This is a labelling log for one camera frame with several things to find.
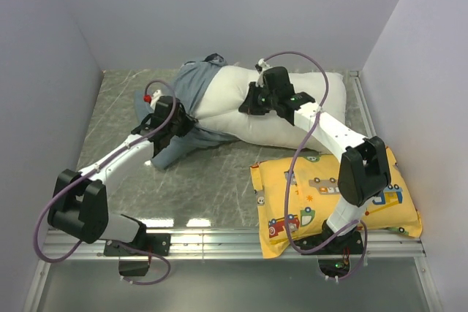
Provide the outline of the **blue plaid pillowcase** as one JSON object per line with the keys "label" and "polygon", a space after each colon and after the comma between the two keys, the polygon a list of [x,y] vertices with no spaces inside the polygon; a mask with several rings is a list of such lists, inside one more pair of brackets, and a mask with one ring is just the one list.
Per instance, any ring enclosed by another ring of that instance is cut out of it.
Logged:
{"label": "blue plaid pillowcase", "polygon": [[[195,108],[201,102],[209,83],[224,66],[227,66],[225,59],[213,53],[205,58],[197,58],[184,63],[177,75],[170,81],[176,98],[181,101],[190,117],[195,117]],[[165,170],[192,151],[216,147],[235,140],[236,138],[232,135],[215,132],[196,123],[186,136],[173,137],[170,144],[156,155],[151,163],[157,170]]]}

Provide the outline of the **white pillow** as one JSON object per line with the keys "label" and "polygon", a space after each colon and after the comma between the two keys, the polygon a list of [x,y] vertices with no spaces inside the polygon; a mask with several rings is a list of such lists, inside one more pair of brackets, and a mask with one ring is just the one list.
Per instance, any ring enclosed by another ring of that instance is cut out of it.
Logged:
{"label": "white pillow", "polygon": [[[345,122],[347,92],[343,76],[326,72],[329,82],[324,110],[342,123]],[[255,116],[240,113],[238,108],[246,99],[249,83],[259,74],[239,66],[225,66],[214,75],[203,98],[195,109],[201,127],[221,132],[247,143],[278,148],[297,149],[306,132],[277,117],[274,111]],[[294,90],[306,92],[321,101],[325,94],[325,80],[320,72],[289,73]]]}

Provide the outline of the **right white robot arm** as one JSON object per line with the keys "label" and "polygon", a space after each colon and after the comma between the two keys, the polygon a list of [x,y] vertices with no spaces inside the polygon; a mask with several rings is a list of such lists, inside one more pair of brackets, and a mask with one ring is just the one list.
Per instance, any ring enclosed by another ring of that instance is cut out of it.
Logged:
{"label": "right white robot arm", "polygon": [[306,92],[297,92],[283,66],[257,65],[258,81],[249,90],[239,110],[247,115],[274,111],[290,125],[314,137],[339,161],[337,185],[340,198],[322,225],[322,244],[336,254],[347,246],[367,205],[390,185],[391,176],[385,143],[365,137],[327,113],[322,103]]}

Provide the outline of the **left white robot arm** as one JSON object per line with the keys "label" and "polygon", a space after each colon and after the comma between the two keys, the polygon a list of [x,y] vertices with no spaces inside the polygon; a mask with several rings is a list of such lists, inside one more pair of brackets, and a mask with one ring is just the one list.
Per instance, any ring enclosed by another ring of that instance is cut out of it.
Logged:
{"label": "left white robot arm", "polygon": [[131,255],[143,253],[148,245],[146,225],[111,213],[107,198],[130,172],[185,136],[194,124],[179,99],[161,96],[154,111],[114,151],[80,171],[65,170],[58,176],[48,224],[83,243],[110,240],[121,242]]}

